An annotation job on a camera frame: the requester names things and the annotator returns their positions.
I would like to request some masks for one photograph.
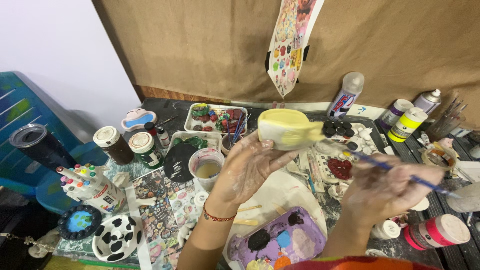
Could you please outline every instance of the brown cardboard backdrop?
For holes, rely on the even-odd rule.
[[[211,98],[279,100],[264,62],[280,0],[95,0],[133,84]],[[480,128],[480,1],[325,0],[285,102],[332,101],[359,71],[358,104],[387,108],[439,88]]]

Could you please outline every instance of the black tape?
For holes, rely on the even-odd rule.
[[[268,72],[268,62],[270,61],[270,53],[271,51],[267,52],[267,57],[265,58],[265,72]]]
[[[303,50],[303,61],[307,60],[308,49],[310,49],[310,45],[307,45]]]

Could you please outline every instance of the green paint jar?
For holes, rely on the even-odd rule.
[[[155,146],[153,137],[148,132],[139,132],[128,141],[128,146],[149,169],[156,169],[163,165],[162,153]]]

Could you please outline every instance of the wooden stick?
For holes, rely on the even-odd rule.
[[[261,205],[257,205],[257,206],[252,206],[252,207],[248,207],[248,208],[240,208],[237,210],[237,212],[242,212],[242,211],[247,211],[247,210],[251,210],[251,209],[255,209],[255,208],[260,208],[262,207]]]

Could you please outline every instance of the purple palette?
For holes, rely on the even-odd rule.
[[[326,238],[310,214],[296,206],[246,237],[233,236],[228,258],[247,265],[271,265],[275,269],[310,260],[325,246]]]

